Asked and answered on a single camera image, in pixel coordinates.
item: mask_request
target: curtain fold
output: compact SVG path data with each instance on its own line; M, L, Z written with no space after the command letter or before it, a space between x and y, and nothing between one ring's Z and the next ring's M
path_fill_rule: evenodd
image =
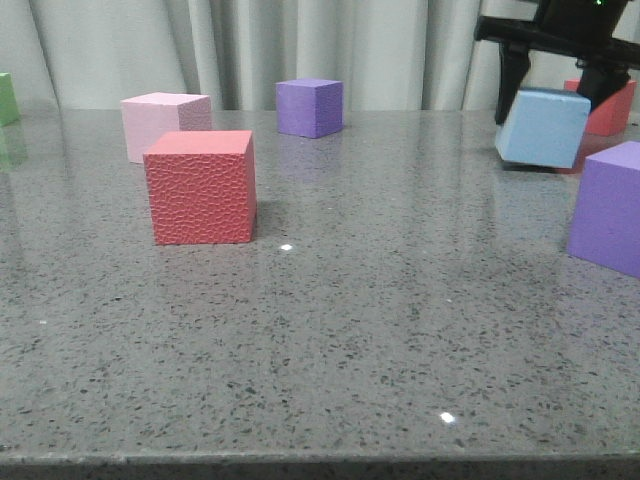
M535 8L521 0L0 0L0 71L12 73L22 105L117 108L168 91L209 94L216 110L273 109L275 82L322 77L345 83L351 110L491 109L498 48L474 42L476 19L531 18ZM640 41L639 19L640 2L630 2L616 36ZM579 74L574 59L533 52L525 84L562 88Z

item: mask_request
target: cube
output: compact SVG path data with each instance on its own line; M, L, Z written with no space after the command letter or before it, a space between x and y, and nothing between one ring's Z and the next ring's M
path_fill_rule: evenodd
M629 80L626 87L614 93L596 108L587 121L586 132L609 137L624 132L629 121L633 94L638 82ZM564 82L565 90L577 91L580 80L572 79Z
M335 80L301 78L276 84L278 131L319 138L339 132L343 84Z
M142 163L147 149L162 134L179 130L211 130L209 95L150 93L120 102L127 155Z
M145 153L144 166L158 245L251 241L250 131L168 132Z
M591 102L574 92L522 88L498 128L496 148L509 162L571 168L590 108Z
M20 118L11 75L0 73L0 127Z
M569 254L640 278L640 143L587 157Z

